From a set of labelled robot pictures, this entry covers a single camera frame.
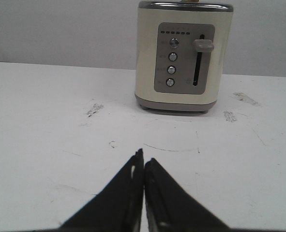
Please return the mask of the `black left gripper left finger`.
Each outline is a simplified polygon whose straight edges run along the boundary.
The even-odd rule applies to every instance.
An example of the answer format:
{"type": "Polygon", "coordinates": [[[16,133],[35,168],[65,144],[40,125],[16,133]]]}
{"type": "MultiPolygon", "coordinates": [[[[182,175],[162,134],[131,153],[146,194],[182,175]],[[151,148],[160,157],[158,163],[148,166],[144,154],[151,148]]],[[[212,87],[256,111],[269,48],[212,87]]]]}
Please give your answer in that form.
{"type": "Polygon", "coordinates": [[[143,205],[140,148],[92,200],[66,220],[62,232],[138,232],[143,205]]]}

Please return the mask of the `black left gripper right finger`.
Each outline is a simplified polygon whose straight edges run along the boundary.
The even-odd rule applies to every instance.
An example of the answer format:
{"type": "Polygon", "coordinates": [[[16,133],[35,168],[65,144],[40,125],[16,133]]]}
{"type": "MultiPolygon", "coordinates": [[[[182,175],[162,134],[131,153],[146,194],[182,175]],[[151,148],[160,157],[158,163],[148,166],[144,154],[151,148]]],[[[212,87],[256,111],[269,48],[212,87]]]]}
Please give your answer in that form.
{"type": "Polygon", "coordinates": [[[230,228],[191,197],[154,158],[145,164],[150,232],[228,232],[230,228]]]}

